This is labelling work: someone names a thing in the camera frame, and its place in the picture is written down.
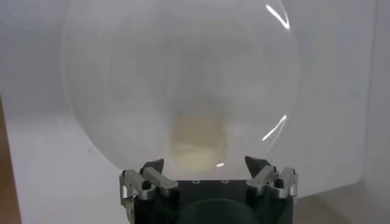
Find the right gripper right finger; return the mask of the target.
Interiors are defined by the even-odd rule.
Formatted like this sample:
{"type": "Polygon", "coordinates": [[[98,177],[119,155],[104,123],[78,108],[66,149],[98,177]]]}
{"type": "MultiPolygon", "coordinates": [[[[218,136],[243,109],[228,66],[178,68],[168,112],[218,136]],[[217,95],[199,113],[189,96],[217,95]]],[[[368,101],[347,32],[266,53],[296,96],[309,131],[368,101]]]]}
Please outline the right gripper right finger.
{"type": "Polygon", "coordinates": [[[267,160],[252,156],[245,156],[245,163],[251,175],[246,185],[253,189],[258,197],[267,192],[278,200],[297,198],[298,173],[295,169],[284,167],[279,172],[267,160]]]}

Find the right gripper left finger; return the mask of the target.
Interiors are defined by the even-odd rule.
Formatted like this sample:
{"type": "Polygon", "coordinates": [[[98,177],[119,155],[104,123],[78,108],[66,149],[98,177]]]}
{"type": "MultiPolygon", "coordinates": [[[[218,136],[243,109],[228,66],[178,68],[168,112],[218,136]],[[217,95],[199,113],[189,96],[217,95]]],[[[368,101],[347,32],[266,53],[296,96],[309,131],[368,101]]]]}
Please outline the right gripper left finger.
{"type": "Polygon", "coordinates": [[[119,176],[119,199],[123,207],[130,209],[135,198],[150,201],[157,195],[166,198],[179,197],[179,182],[162,174],[164,162],[164,159],[148,161],[139,171],[122,171],[119,176]]]}

